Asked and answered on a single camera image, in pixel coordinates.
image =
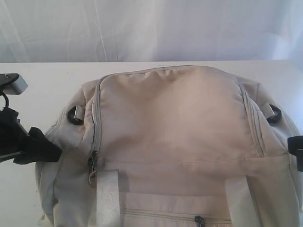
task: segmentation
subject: white curtain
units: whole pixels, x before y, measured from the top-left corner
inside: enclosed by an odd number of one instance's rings
[[[0,0],[0,62],[291,59],[303,0]]]

